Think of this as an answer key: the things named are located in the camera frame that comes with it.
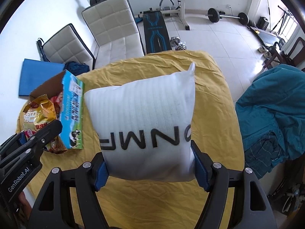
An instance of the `yellow cloth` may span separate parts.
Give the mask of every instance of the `yellow cloth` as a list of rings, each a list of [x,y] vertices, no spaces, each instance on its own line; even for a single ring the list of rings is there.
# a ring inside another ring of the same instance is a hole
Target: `yellow cloth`
[[[205,52],[167,51],[142,58],[122,60],[78,76],[90,89],[123,85],[131,81],[187,70],[196,64],[196,101],[192,120],[192,139],[202,152],[226,168],[242,170],[244,154],[237,116],[228,85],[213,58]],[[20,114],[18,130],[22,128]],[[28,185],[36,197],[54,167],[74,169],[91,161],[100,151],[88,110],[83,110],[83,149],[62,155],[44,152],[43,167]],[[221,228],[227,228],[233,189],[229,189]],[[205,204],[207,193],[196,180],[184,183],[126,181],[109,177],[97,193],[110,226],[119,228],[194,228]],[[71,192],[76,222],[82,224],[76,192]]]

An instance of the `yellow snack bag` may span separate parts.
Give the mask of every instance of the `yellow snack bag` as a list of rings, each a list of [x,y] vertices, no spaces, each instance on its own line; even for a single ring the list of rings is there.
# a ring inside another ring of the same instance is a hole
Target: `yellow snack bag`
[[[41,95],[34,99],[25,106],[23,112],[25,113],[23,129],[27,140],[38,130],[57,119],[54,104],[48,99],[47,95]],[[60,154],[66,152],[67,148],[60,137],[56,137],[45,146],[44,150]]]

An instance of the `black box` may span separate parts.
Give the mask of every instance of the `black box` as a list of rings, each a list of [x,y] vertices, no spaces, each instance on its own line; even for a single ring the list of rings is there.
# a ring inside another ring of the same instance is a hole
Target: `black box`
[[[266,17],[260,17],[257,23],[257,28],[266,31],[267,27],[269,25],[269,21]]]

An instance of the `pillow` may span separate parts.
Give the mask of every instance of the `pillow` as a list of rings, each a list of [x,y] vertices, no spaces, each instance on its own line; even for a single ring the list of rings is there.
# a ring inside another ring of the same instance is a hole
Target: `pillow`
[[[126,180],[191,181],[195,64],[188,71],[85,93],[109,175]]]

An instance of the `wooden chair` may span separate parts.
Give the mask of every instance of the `wooden chair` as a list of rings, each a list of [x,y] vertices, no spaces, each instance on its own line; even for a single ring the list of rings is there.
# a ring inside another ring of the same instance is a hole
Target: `wooden chair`
[[[293,59],[291,59],[290,56],[300,41],[302,42],[303,47],[300,50],[300,52]],[[296,67],[304,60],[305,60],[305,40],[303,40],[301,37],[298,37],[288,54],[285,54],[283,51],[281,52],[280,50],[276,49],[276,52],[272,55],[271,59],[266,61],[264,68],[267,68],[269,65],[271,65],[272,61],[276,61],[278,63],[284,63]]]

